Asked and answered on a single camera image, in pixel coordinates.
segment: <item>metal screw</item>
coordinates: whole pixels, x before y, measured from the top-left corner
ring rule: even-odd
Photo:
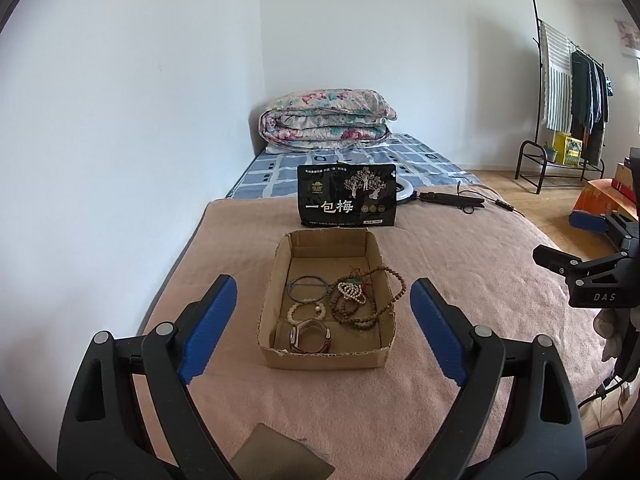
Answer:
[[[109,332],[98,332],[94,335],[94,343],[101,345],[102,343],[106,343],[109,340]]]
[[[540,343],[540,346],[546,346],[547,348],[554,344],[554,342],[551,341],[551,338],[544,334],[538,336],[538,343]]]
[[[478,325],[476,326],[476,328],[474,329],[474,331],[476,332],[477,335],[479,335],[480,337],[489,337],[491,334],[494,333],[493,330],[491,330],[489,327],[484,326],[484,325]]]
[[[161,323],[156,327],[156,333],[158,335],[169,335],[174,331],[173,323]]]

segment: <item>wristwatch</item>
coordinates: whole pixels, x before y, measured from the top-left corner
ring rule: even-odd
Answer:
[[[300,341],[304,339],[305,334],[318,331],[324,334],[324,339],[322,340],[320,348],[312,350],[303,350],[300,348]],[[291,327],[289,343],[291,349],[299,354],[324,354],[329,351],[329,348],[331,348],[331,331],[321,321],[313,318],[307,319],[298,323],[296,326]]]

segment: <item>white wall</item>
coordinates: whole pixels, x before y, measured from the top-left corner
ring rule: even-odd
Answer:
[[[537,0],[579,42],[573,0]],[[373,88],[407,132],[466,167],[516,164],[535,129],[531,0],[261,0],[267,96]]]
[[[629,156],[629,149],[640,146],[638,60],[622,55],[615,22],[617,19],[633,23],[633,19],[622,3],[585,5],[582,10],[586,33],[583,47],[604,63],[605,72],[614,86],[615,95],[609,98],[609,123],[602,150],[606,176],[613,177],[617,163]]]
[[[258,6],[22,0],[2,32],[0,392],[51,462],[92,335],[136,333],[252,160]]]

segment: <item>potted plant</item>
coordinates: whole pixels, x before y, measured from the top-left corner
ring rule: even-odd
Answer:
[[[556,156],[558,156],[558,150],[553,149],[545,142],[545,153],[546,153],[546,161],[547,162],[555,162]]]

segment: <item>blue checkered bed sheet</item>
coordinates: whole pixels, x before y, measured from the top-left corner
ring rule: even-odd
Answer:
[[[228,193],[227,198],[296,196],[300,164],[395,164],[398,175],[412,186],[444,186],[462,181],[479,184],[478,178],[461,170],[448,158],[407,134],[393,134],[388,146],[353,150],[319,150],[306,153],[262,152]]]

